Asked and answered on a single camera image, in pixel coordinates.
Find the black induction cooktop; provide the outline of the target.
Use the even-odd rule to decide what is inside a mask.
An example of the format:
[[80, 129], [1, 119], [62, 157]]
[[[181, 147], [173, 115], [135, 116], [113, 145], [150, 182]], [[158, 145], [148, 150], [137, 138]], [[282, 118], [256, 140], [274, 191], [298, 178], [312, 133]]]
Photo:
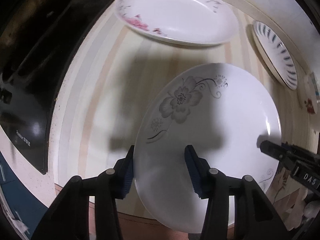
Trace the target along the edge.
[[82, 41], [114, 0], [49, 0], [1, 63], [1, 127], [41, 174], [48, 171], [56, 98]]

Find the small floral dish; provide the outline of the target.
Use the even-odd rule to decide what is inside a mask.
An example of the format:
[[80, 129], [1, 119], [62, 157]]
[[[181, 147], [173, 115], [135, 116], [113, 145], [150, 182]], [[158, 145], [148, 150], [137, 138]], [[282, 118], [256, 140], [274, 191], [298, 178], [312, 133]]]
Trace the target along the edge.
[[317, 114], [319, 82], [314, 72], [310, 72], [299, 78], [297, 90], [302, 109], [310, 115]]

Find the white plate grey flower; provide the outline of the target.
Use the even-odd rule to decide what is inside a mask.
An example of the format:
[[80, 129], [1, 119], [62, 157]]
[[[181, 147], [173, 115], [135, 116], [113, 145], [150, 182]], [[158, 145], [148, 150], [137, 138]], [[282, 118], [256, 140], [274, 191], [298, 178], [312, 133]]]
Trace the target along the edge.
[[207, 201], [193, 189], [185, 147], [193, 146], [227, 176], [252, 176], [267, 191], [278, 162], [260, 151], [264, 140], [281, 142], [278, 111], [267, 89], [231, 64], [193, 67], [163, 88], [143, 118], [133, 155], [140, 200], [163, 225], [199, 233]]

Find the striped table mat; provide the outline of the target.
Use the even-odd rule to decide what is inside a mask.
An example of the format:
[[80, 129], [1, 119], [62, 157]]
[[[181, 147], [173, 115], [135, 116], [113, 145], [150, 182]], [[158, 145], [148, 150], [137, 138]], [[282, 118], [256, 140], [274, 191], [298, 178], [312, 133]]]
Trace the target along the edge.
[[[54, 180], [60, 186], [79, 175], [95, 177], [112, 168], [135, 146], [143, 118], [156, 96], [175, 77], [202, 64], [227, 63], [252, 74], [268, 91], [278, 111], [281, 140], [316, 152], [318, 133], [300, 106], [297, 92], [271, 76], [254, 47], [252, 18], [233, 9], [239, 33], [227, 44], [185, 48], [138, 35], [106, 10], [80, 46], [57, 97], [50, 134]], [[299, 184], [279, 166], [265, 191], [279, 200]], [[134, 183], [118, 210], [153, 218]]]

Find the white plate blue leaf rim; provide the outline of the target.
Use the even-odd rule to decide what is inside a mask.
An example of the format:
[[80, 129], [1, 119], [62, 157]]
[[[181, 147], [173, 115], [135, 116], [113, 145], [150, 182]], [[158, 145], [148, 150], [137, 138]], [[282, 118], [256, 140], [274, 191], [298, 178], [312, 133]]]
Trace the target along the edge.
[[257, 49], [270, 72], [280, 84], [296, 90], [296, 67], [282, 40], [268, 25], [260, 21], [253, 21], [252, 32]]

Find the white plate pink rose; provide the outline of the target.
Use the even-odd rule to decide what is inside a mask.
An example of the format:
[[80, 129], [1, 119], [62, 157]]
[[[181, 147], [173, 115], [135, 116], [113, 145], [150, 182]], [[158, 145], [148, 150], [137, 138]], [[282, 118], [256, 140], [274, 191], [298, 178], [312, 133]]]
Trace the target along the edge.
[[239, 30], [223, 0], [115, 0], [114, 13], [141, 35], [187, 46], [226, 43]]

